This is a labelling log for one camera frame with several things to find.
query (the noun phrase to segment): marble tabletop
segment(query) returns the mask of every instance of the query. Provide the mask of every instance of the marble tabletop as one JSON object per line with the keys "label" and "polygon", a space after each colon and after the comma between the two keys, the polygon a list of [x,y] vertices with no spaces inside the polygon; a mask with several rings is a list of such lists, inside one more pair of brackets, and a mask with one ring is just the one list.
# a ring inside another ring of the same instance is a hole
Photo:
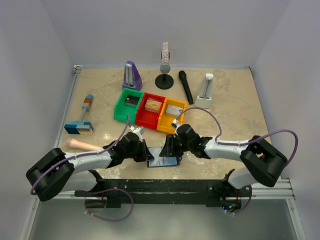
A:
{"label": "marble tabletop", "polygon": [[[141,69],[143,87],[141,91],[169,97],[181,101],[187,98],[178,78],[181,69],[172,69],[169,73],[174,85],[161,90],[155,85],[159,69]],[[213,106],[209,111],[219,120],[222,127],[220,140],[240,141],[253,135],[268,133],[251,71],[245,69],[183,69],[187,74],[191,93],[194,95],[206,73],[214,75]],[[64,152],[81,152],[67,146],[67,138],[97,146],[105,146],[116,140],[123,131],[124,122],[114,120],[114,107],[122,92],[123,68],[84,68],[78,79],[68,121],[76,121],[82,111],[82,103],[87,94],[94,99],[84,121],[90,121],[94,127],[93,135],[69,135],[64,133],[61,149]],[[184,123],[190,124],[200,135],[215,137],[219,133],[215,121],[205,112],[190,110],[185,113]],[[146,128],[143,134],[148,147],[162,147],[166,134]],[[125,159],[121,165],[98,169],[106,179],[221,179],[231,169],[240,169],[241,162],[228,159],[200,159],[191,153],[185,153],[179,166],[148,168],[145,162],[136,163]]]}

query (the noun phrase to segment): metal bracket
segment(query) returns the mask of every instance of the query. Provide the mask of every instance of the metal bracket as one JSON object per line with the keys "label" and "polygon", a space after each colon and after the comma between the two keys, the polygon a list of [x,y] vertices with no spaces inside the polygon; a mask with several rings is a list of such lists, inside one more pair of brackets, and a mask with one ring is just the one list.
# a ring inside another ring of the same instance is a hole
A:
{"label": "metal bracket", "polygon": [[296,234],[296,238],[298,240],[307,240],[307,237],[306,237],[306,234],[304,231],[304,227],[302,225],[300,215],[298,213],[296,202],[293,199],[287,199],[286,203],[289,208],[289,213],[291,216],[291,220],[292,220],[293,228],[294,228],[294,231]]}
{"label": "metal bracket", "polygon": [[[234,197],[227,197],[226,200],[233,200]],[[274,187],[267,187],[260,183],[252,185],[252,199],[286,199],[295,200],[294,192],[289,179],[278,180]]]}
{"label": "metal bracket", "polygon": [[66,101],[66,105],[63,111],[63,116],[62,116],[61,124],[59,126],[58,135],[56,136],[56,139],[55,139],[55,143],[54,143],[55,148],[59,148],[61,146],[61,140],[64,138],[64,134],[65,134],[64,125],[66,120],[69,117],[70,105],[72,103],[72,100],[74,99],[74,95],[75,95],[77,84],[78,84],[78,79],[83,69],[82,65],[74,65],[73,67],[74,67],[73,68],[74,72],[73,72],[72,85],[71,85],[68,99]]}
{"label": "metal bracket", "polygon": [[27,208],[24,224],[20,233],[19,240],[28,240],[32,227],[34,225],[36,213],[39,206],[39,198],[37,196],[32,196],[30,199],[29,206]]}

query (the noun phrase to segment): white wall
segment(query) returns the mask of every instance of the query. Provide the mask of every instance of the white wall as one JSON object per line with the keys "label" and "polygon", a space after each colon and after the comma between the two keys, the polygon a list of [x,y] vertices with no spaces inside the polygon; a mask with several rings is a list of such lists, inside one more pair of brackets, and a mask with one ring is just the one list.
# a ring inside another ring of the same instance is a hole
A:
{"label": "white wall", "polygon": [[290,0],[42,0],[74,64],[252,66]]}
{"label": "white wall", "polygon": [[[289,128],[298,134],[296,157],[285,169],[303,226],[319,239],[320,201],[320,1],[291,0],[253,67],[269,131]],[[287,156],[293,137],[275,136]]]}
{"label": "white wall", "polygon": [[17,239],[26,171],[53,147],[72,63],[40,0],[0,1],[0,233]]}

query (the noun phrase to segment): purple cable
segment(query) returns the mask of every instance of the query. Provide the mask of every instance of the purple cable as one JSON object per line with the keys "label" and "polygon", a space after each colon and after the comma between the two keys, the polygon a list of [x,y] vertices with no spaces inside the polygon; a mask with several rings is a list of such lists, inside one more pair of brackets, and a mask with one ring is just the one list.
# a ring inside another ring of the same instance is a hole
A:
{"label": "purple cable", "polygon": [[96,215],[96,214],[92,213],[91,211],[89,211],[87,205],[84,204],[84,208],[85,208],[86,212],[88,214],[90,214],[91,216],[95,217],[95,218],[98,218],[98,219],[101,219],[101,220],[104,220],[104,221],[108,221],[108,222],[120,222],[120,221],[125,220],[126,218],[128,218],[131,215],[132,211],[134,210],[134,200],[133,200],[132,196],[130,195],[130,193],[128,193],[127,191],[125,191],[123,189],[120,189],[120,188],[111,188],[111,189],[106,189],[106,190],[103,190],[103,191],[88,192],[88,193],[92,194],[92,195],[96,195],[96,194],[102,194],[102,193],[107,193],[107,192],[111,192],[111,191],[123,192],[130,198],[131,208],[130,208],[130,211],[129,211],[129,213],[127,215],[125,215],[124,217],[118,218],[118,219],[111,219],[111,218],[99,216],[99,215]]}
{"label": "purple cable", "polygon": [[91,155],[99,155],[99,154],[103,154],[105,153],[106,151],[109,151],[110,149],[112,149],[118,142],[119,140],[122,138],[122,136],[125,134],[126,130],[127,130],[127,127],[129,125],[129,121],[130,121],[130,115],[128,114],[126,116],[127,120],[126,120],[126,125],[122,131],[122,133],[120,134],[120,136],[117,138],[117,140],[114,141],[113,144],[111,144],[108,148],[100,151],[100,152],[86,152],[86,153],[80,153],[80,154],[77,154],[75,156],[70,156],[70,157],[67,157],[61,161],[58,161],[56,164],[54,164],[53,166],[51,166],[47,171],[45,171],[38,179],[37,181],[35,181],[35,183],[32,185],[31,187],[31,190],[30,190],[30,194],[31,195],[36,195],[35,193],[35,188],[38,186],[38,184],[44,179],[45,176],[48,175],[48,173],[50,173],[53,169],[55,169],[56,167],[64,164],[65,162],[69,161],[69,160],[72,160],[72,159],[75,159],[76,157],[77,158],[80,158],[80,157],[85,157],[85,156],[91,156]]}
{"label": "purple cable", "polygon": [[182,113],[180,113],[179,116],[176,117],[176,120],[179,120],[179,118],[182,116],[182,114],[184,114],[186,111],[189,111],[191,109],[202,110],[202,111],[206,112],[207,114],[209,114],[215,120],[215,122],[216,122],[216,124],[218,125],[218,128],[219,128],[219,134],[215,138],[218,139],[218,137],[220,137],[222,135],[222,129],[221,129],[221,126],[220,126],[220,123],[219,123],[218,119],[211,112],[209,112],[208,110],[205,110],[203,108],[200,108],[200,107],[193,106],[193,107],[187,108]]}
{"label": "purple cable", "polygon": [[214,140],[215,140],[215,142],[217,144],[221,144],[221,145],[225,145],[225,146],[247,146],[247,145],[259,142],[259,141],[261,141],[263,139],[266,139],[266,138],[268,138],[268,137],[270,137],[272,135],[275,135],[275,134],[278,134],[278,133],[287,132],[287,133],[291,133],[294,136],[295,142],[294,142],[294,147],[293,147],[292,154],[289,157],[288,161],[286,162],[286,165],[288,165],[292,161],[292,159],[294,158],[294,156],[295,156],[295,154],[297,152],[298,142],[299,142],[298,141],[298,136],[294,131],[289,130],[289,129],[279,129],[279,130],[273,131],[271,133],[268,133],[268,134],[266,134],[264,136],[261,136],[261,137],[255,139],[255,140],[244,142],[244,143],[240,143],[240,144],[231,143],[231,142],[220,142],[220,141],[218,141],[218,138],[222,135],[222,129],[221,129],[220,123],[218,122],[217,118],[211,112],[209,112],[208,110],[205,110],[205,109],[200,108],[200,107],[190,107],[190,108],[184,110],[182,113],[180,113],[180,115],[176,118],[176,120],[178,120],[182,116],[182,114],[184,114],[186,111],[191,110],[191,109],[202,110],[202,111],[208,113],[211,117],[213,117],[213,119],[215,120],[215,122],[216,122],[216,124],[218,125],[218,128],[219,128],[219,134],[214,138]]}
{"label": "purple cable", "polygon": [[225,213],[236,215],[236,214],[241,213],[242,211],[244,211],[248,207],[248,205],[249,205],[249,203],[251,201],[251,198],[252,198],[252,186],[248,185],[247,187],[249,188],[249,191],[250,191],[250,197],[249,197],[248,201],[245,203],[245,205],[237,212],[224,211]]}

